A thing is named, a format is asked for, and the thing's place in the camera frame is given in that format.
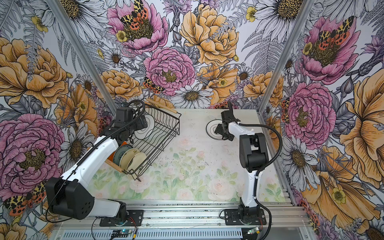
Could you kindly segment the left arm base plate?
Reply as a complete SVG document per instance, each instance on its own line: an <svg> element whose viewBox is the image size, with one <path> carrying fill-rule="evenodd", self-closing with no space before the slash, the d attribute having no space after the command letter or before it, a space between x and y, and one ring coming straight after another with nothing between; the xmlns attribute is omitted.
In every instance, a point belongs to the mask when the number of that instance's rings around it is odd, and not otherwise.
<svg viewBox="0 0 384 240"><path fill-rule="evenodd" d="M144 210L127 210L127 215L121 217L104 217L99 223L100 227L140 227L143 221Z"/></svg>

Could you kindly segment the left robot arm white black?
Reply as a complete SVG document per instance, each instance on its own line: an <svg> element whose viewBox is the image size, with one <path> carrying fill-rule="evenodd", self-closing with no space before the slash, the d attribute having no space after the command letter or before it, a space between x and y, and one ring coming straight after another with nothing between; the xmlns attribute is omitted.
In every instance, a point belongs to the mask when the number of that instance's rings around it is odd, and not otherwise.
<svg viewBox="0 0 384 240"><path fill-rule="evenodd" d="M115 120L101 132L80 160L60 177L50 178L46 182L47 213L69 220L95 217L112 218L124 223L128 219L125 203L96 198L87 187L108 157L135 131L147 127L145 109L143 101L133 101L131 107L119 108Z"/></svg>

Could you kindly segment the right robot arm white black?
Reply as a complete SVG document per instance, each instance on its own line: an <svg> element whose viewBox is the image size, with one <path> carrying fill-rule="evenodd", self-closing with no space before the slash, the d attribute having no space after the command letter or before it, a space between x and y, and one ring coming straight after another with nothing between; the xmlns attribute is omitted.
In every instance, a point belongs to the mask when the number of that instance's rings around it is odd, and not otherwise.
<svg viewBox="0 0 384 240"><path fill-rule="evenodd" d="M227 226L265 225L267 221L264 210L257 203L258 179L263 173L262 167L269 161L265 135L241 126L240 120L234 116L231 102L228 102L228 108L221 113L222 119L212 129L219 140L238 140L239 160L246 170L246 181L238 208L225 209L224 220Z"/></svg>

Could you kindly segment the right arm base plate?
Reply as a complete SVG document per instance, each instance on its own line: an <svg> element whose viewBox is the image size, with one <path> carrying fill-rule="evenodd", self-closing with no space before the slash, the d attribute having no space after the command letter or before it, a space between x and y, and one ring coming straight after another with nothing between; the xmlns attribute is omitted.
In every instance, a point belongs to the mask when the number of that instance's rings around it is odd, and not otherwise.
<svg viewBox="0 0 384 240"><path fill-rule="evenodd" d="M240 225L266 225L266 215L263 209L258 210L258 213L253 215L241 215L239 210L225 209L225 223L227 226L240 226Z"/></svg>

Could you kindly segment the black wire dish rack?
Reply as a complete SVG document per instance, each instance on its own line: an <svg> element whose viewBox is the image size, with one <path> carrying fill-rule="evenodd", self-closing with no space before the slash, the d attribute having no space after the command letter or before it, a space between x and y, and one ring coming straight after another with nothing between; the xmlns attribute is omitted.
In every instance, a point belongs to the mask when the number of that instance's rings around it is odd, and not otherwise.
<svg viewBox="0 0 384 240"><path fill-rule="evenodd" d="M153 165L156 158L165 151L167 145L176 136L180 134L180 118L181 113L172 113L160 107L152 106L144 101L133 101L125 104L123 107L131 107L134 109L143 109L144 115L151 115L155 119L155 128L151 135L144 140L139 140L132 134L129 140L123 142L122 145L131 145L133 148L138 149L140 153L145 153L147 159L144 163L133 173L128 173L126 170L122 174L132 177L134 180L141 181L144 172ZM120 147L118 144L113 149L116 151ZM115 151L108 157L113 161Z"/></svg>

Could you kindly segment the beige plate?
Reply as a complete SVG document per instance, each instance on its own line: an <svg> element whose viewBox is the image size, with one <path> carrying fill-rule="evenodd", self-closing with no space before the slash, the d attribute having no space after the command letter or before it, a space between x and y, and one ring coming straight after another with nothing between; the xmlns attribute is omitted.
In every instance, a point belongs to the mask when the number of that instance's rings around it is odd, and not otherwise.
<svg viewBox="0 0 384 240"><path fill-rule="evenodd" d="M128 173L135 172L147 159L147 156L145 153L137 153L130 161L129 165L127 166L126 171Z"/></svg>

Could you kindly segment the white plate teal rim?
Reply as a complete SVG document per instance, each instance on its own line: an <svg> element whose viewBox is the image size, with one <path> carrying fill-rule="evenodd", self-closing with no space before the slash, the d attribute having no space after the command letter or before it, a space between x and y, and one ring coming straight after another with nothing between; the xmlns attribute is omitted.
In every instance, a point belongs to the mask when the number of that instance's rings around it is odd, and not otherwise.
<svg viewBox="0 0 384 240"><path fill-rule="evenodd" d="M222 120L212 120L206 125L207 135L216 141L225 141L229 139L229 126Z"/></svg>
<svg viewBox="0 0 384 240"><path fill-rule="evenodd" d="M144 128L135 131L135 137L139 140L144 140L149 137L155 128L155 119L151 115L144 115Z"/></svg>

